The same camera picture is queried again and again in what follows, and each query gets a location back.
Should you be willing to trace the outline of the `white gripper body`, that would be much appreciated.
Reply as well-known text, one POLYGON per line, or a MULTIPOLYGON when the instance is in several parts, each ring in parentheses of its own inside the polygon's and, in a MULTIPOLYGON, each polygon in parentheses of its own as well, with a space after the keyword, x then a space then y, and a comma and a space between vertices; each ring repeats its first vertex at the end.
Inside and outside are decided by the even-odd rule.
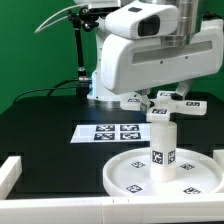
POLYGON ((103 44, 101 82, 123 94, 194 79, 218 72, 223 54, 221 19, 203 22, 183 47, 165 48, 158 38, 130 40, 111 34, 103 44))

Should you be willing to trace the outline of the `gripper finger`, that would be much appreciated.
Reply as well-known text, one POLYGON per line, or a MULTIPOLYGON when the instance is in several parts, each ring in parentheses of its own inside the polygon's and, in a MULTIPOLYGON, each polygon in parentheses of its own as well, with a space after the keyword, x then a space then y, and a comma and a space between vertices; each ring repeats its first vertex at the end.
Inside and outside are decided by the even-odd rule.
POLYGON ((175 98, 177 100, 183 100, 186 97, 187 93, 189 92, 191 86, 192 86, 191 80, 184 80, 179 82, 175 91, 175 98))
POLYGON ((150 90, 149 89, 139 90, 138 94, 140 95, 140 111, 146 114, 150 109, 150 100, 148 98, 150 90))

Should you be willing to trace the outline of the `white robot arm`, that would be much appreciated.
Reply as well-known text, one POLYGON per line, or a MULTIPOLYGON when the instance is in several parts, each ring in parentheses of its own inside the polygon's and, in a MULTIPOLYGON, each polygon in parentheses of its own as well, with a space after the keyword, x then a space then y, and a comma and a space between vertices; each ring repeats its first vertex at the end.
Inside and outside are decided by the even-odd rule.
POLYGON ((136 94, 147 99, 155 87, 175 83, 182 100, 198 77, 222 66, 224 20, 204 11, 205 0, 73 0, 80 17, 96 26, 100 61, 92 95, 118 101, 136 94))

